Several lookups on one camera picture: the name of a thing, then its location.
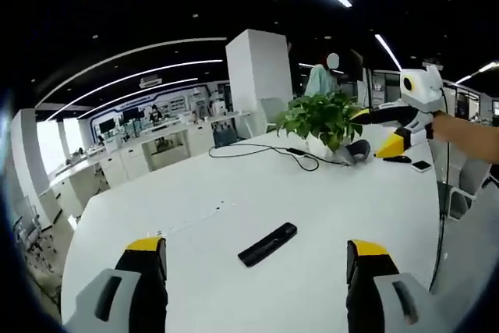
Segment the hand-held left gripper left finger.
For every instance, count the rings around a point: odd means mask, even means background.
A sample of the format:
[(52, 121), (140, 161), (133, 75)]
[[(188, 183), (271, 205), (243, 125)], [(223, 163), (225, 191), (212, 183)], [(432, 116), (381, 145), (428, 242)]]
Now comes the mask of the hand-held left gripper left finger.
[(76, 297), (67, 332), (164, 332), (167, 317), (166, 239), (129, 244), (114, 268), (97, 275)]

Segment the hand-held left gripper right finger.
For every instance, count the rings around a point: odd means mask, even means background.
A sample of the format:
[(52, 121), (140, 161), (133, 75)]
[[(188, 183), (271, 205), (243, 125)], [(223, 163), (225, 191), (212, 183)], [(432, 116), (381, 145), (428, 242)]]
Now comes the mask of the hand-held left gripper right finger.
[(377, 243), (347, 242), (346, 284), (349, 332), (444, 331), (434, 297)]

